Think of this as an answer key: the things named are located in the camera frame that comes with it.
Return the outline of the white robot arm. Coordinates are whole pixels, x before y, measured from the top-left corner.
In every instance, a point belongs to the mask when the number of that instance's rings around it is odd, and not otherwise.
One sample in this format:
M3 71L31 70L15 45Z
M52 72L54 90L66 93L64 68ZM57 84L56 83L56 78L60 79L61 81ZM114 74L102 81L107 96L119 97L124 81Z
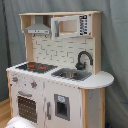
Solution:
M35 126L22 117L14 117L7 123L5 128L35 128Z

